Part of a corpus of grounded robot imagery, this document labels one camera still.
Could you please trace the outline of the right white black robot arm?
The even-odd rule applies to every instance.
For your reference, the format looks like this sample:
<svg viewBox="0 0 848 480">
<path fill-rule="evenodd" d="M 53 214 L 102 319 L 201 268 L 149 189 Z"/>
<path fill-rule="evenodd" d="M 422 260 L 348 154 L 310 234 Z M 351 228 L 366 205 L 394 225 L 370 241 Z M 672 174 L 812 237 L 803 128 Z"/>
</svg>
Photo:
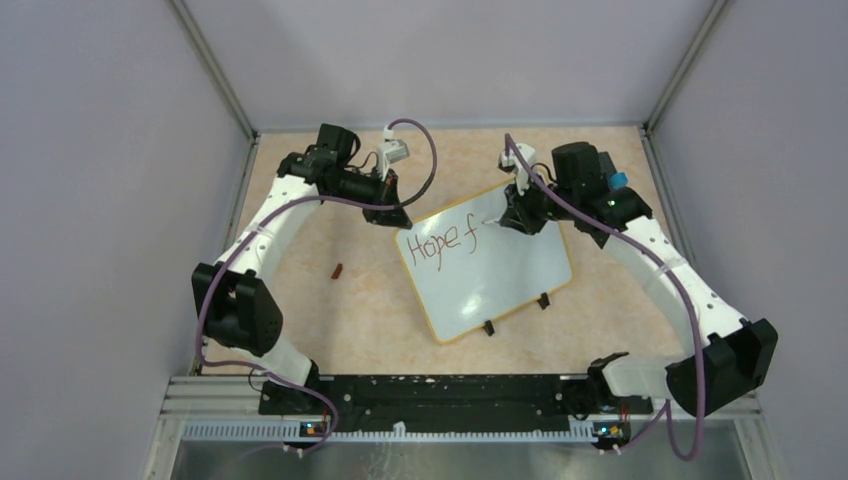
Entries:
<svg viewBox="0 0 848 480">
<path fill-rule="evenodd" d="M 706 417 L 760 387 L 776 349 L 775 327 L 747 319 L 701 278 L 609 154 L 588 142 L 558 146 L 551 181 L 533 170 L 534 154 L 529 145 L 506 140 L 498 167 L 514 179 L 498 225 L 535 235 L 550 223 L 572 222 L 628 269 L 684 351 L 679 359 L 620 352 L 594 360 L 589 404 L 612 412 L 626 397 L 661 398 Z"/>
</svg>

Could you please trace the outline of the yellow framed whiteboard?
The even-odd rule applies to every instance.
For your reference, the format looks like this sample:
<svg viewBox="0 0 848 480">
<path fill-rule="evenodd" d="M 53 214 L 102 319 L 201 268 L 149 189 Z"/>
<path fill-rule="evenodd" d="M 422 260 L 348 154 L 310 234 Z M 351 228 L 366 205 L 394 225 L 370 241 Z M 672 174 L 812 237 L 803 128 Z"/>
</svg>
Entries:
<svg viewBox="0 0 848 480">
<path fill-rule="evenodd" d="M 505 183 L 431 213 L 394 241 L 434 340 L 447 344 L 537 303 L 573 278 L 562 228 L 535 235 L 481 225 L 499 219 Z"/>
</svg>

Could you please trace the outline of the red marker cap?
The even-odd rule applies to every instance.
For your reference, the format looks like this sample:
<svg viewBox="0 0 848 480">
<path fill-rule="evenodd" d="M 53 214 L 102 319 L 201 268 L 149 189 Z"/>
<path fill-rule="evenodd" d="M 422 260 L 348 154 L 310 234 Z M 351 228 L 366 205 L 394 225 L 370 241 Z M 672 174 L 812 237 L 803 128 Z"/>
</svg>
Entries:
<svg viewBox="0 0 848 480">
<path fill-rule="evenodd" d="M 333 280 L 338 279 L 338 278 L 340 277 L 340 275 L 341 275 L 342 271 L 343 271 L 343 264 L 342 264 L 342 263 L 338 263 L 338 264 L 337 264 L 337 266 L 336 266 L 336 268 L 334 269 L 334 271 L 333 271 L 332 275 L 331 275 L 331 278 L 332 278 Z"/>
</svg>

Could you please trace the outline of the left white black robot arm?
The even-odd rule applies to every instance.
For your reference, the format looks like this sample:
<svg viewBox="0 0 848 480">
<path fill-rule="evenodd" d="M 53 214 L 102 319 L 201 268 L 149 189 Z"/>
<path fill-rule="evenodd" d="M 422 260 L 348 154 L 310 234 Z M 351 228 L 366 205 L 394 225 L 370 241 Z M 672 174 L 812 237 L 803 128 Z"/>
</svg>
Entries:
<svg viewBox="0 0 848 480">
<path fill-rule="evenodd" d="M 361 140 L 346 128 L 323 124 L 304 152 L 284 157 L 270 190 L 248 226 L 214 263 L 199 264 L 192 288 L 203 336 L 235 350 L 244 364 L 268 376 L 268 397 L 308 413 L 319 404 L 317 365 L 283 334 L 284 315 L 270 283 L 286 249 L 323 203 L 361 209 L 373 225 L 409 229 L 413 222 L 398 194 L 392 163 L 409 155 L 387 125 L 368 173 L 352 169 Z"/>
</svg>

